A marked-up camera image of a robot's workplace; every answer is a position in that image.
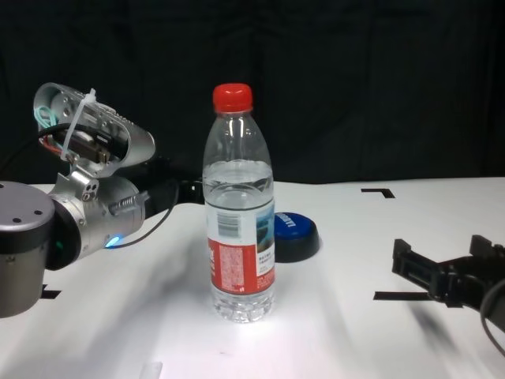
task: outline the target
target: black curtain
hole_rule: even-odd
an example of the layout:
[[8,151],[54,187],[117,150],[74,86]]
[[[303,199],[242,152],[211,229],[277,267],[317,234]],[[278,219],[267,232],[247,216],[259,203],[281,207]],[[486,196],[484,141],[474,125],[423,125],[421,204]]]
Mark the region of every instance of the black curtain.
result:
[[[500,0],[3,2],[0,159],[36,130],[48,81],[87,92],[201,174],[211,92],[252,86],[277,180],[505,173]],[[39,148],[3,175],[53,182]]]

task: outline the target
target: black cable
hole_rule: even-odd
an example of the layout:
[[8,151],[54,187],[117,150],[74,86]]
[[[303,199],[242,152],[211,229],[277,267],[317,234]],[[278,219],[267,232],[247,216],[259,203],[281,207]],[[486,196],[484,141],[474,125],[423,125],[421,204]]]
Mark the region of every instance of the black cable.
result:
[[486,321],[489,306],[491,305],[492,302],[496,300],[496,295],[504,288],[505,288],[505,280],[501,280],[493,288],[491,288],[491,290],[488,291],[488,293],[482,299],[480,314],[481,314],[482,328],[484,328],[486,336],[488,336],[488,338],[491,340],[491,343],[495,345],[496,349],[498,349],[500,354],[505,357],[505,349],[503,349],[503,347],[498,343],[494,335],[491,334],[488,322]]
[[135,245],[138,242],[144,241],[147,237],[149,237],[152,233],[154,233],[155,230],[158,229],[161,226],[161,224],[166,221],[166,219],[168,219],[168,216],[170,216],[170,214],[172,213],[172,210],[174,209],[175,205],[179,201],[179,184],[176,181],[174,181],[174,184],[175,184],[175,193],[174,193],[174,200],[172,201],[172,205],[170,206],[170,208],[167,209],[165,215],[163,215],[161,220],[158,221],[158,223],[154,227],[152,227],[152,229],[150,231],[148,231],[142,237],[137,238],[135,241],[127,242],[123,245],[109,246],[107,248],[108,249],[121,249],[122,247],[128,247],[131,245]]
[[[14,150],[0,165],[0,174],[3,174],[3,171],[19,156],[24,150],[30,147],[31,144],[38,142],[38,140],[42,137],[49,136],[53,133],[60,132],[62,130],[66,130],[70,127],[69,123],[58,124],[56,126],[51,126],[50,128],[39,130],[37,136],[30,136],[29,139],[24,141],[17,150]],[[93,128],[90,126],[84,126],[81,124],[76,125],[75,130],[81,130],[84,132],[93,132]]]

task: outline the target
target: table surface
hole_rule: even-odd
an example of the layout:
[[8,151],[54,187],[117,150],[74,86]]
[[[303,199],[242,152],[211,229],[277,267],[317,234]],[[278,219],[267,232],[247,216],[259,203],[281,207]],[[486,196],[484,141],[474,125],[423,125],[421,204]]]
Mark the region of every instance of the table surface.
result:
[[278,212],[316,222],[322,247],[276,265],[276,307],[264,320],[214,313],[204,208],[178,205],[139,245],[46,271],[47,289],[61,294],[0,320],[0,379],[138,379],[157,361],[170,379],[503,377],[505,358],[474,310],[372,298],[420,290],[391,273],[395,238],[435,261],[467,254],[475,234],[504,243],[505,178],[275,183],[275,199]]

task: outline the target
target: plastic water bottle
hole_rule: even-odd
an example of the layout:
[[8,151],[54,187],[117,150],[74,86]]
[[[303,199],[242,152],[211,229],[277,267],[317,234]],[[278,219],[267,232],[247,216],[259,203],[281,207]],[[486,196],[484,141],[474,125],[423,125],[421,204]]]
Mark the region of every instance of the plastic water bottle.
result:
[[214,307],[236,322],[274,301],[274,181],[267,145],[251,117],[247,84],[214,90],[217,119],[204,154],[204,196]]

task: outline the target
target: blue lid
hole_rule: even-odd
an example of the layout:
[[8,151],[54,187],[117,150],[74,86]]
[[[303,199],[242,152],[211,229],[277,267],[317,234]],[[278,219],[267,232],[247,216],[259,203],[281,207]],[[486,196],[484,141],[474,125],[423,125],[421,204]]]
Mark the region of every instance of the blue lid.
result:
[[305,238],[311,231],[312,221],[297,213],[275,213],[275,238]]

